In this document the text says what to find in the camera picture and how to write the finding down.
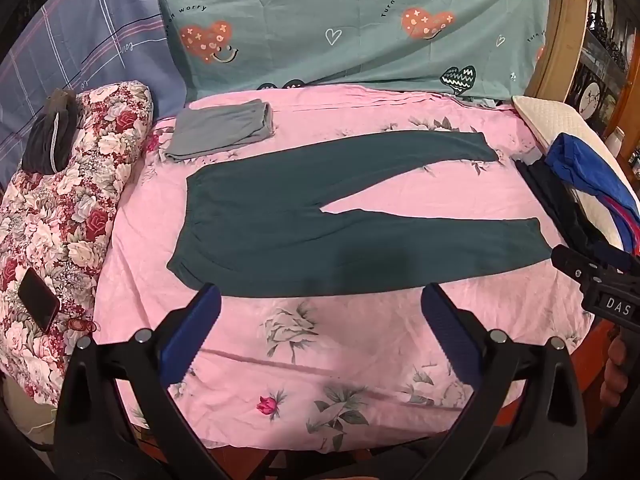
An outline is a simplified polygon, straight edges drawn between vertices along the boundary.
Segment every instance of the pink bed sheet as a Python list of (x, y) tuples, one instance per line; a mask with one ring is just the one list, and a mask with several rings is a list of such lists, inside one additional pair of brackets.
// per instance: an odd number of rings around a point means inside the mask
[[(204, 98), (191, 107), (255, 98), (270, 102), (274, 110), (274, 136), (263, 142), (175, 164), (162, 154), (175, 121), (159, 123), (150, 134), (146, 157), (120, 201), (98, 283), (98, 342), (121, 341), (141, 327), (154, 328), (193, 297), (166, 263), (184, 221), (185, 179), (205, 164), (389, 129), (438, 124), (463, 132), (475, 129), (484, 132), (500, 162), (440, 162), (326, 209), (427, 218), (537, 217), (546, 241), (551, 246), (562, 242), (510, 160), (535, 141), (509, 107), (465, 107), (436, 94), (351, 85), (239, 92)], [(549, 260), (447, 283), (444, 289), (487, 328), (501, 328), (521, 342), (543, 343), (559, 335), (573, 351), (592, 321), (580, 307), (576, 284)], [(210, 447), (329, 452), (386, 446), (446, 430), (471, 389), (452, 373), (420, 313), (419, 297), (420, 290), (412, 289), (328, 298), (223, 298), (222, 314), (190, 372), (170, 392)], [(144, 426), (129, 385), (123, 384), (121, 392), (133, 423)], [(519, 393), (517, 386), (512, 388), (510, 400)]]

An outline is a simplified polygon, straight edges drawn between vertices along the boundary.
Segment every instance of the folded gray pants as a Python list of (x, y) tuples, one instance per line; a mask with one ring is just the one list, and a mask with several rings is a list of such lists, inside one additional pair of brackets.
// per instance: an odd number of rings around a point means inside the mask
[(241, 148), (273, 133), (271, 106), (256, 99), (241, 105), (182, 110), (166, 150), (173, 160), (186, 160)]

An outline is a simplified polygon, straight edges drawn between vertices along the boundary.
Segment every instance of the blue gripper pad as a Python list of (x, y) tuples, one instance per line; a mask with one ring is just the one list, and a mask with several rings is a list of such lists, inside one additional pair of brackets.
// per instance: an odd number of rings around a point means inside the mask
[(163, 388), (180, 383), (220, 315), (222, 297), (216, 286), (205, 285), (187, 306), (187, 314), (160, 351)]
[(459, 314), (475, 316), (462, 311), (459, 313), (440, 286), (433, 283), (422, 290), (420, 304), (422, 315), (451, 363), (453, 371), (460, 381), (477, 390), (482, 383), (482, 355)]

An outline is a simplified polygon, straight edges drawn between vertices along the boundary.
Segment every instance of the black smartphone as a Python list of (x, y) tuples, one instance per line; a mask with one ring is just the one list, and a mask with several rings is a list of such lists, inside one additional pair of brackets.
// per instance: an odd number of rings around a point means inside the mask
[(49, 333), (51, 323), (60, 309), (60, 300), (31, 267), (25, 272), (18, 288), (18, 298), (40, 329), (45, 334)]

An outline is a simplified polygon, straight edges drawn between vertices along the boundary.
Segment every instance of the floral bed sheet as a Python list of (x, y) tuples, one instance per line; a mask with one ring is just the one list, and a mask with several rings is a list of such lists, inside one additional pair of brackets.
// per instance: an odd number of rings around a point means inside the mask
[[(78, 338), (94, 332), (95, 290), (120, 194), (149, 131), (153, 103), (139, 82), (78, 96), (68, 166), (18, 170), (0, 206), (0, 368), (37, 402), (56, 404)], [(47, 335), (17, 295), (32, 267), (60, 299)]]
[[(194, 291), (166, 268), (184, 222), (186, 177), (205, 164), (347, 136), (402, 129), (484, 132), (500, 161), (425, 166), (325, 208), (403, 216), (540, 219), (546, 241), (562, 242), (512, 163), (532, 133), (510, 107), (465, 107), (425, 92), (386, 92), (339, 85), (268, 89), (204, 98), (191, 107), (260, 98), (273, 107), (274, 136), (238, 150), (184, 163), (164, 158), (174, 121), (158, 123), (124, 191), (98, 284), (98, 342), (154, 328)], [(591, 316), (577, 285), (549, 260), (444, 289), (487, 328), (515, 340), (552, 335), (573, 351)], [(128, 384), (120, 389), (130, 419), (146, 424)], [(321, 452), (386, 446), (449, 428), (471, 390), (452, 372), (420, 312), (420, 290), (325, 298), (223, 298), (222, 314), (175, 402), (207, 446)], [(520, 391), (510, 393), (513, 400)]]

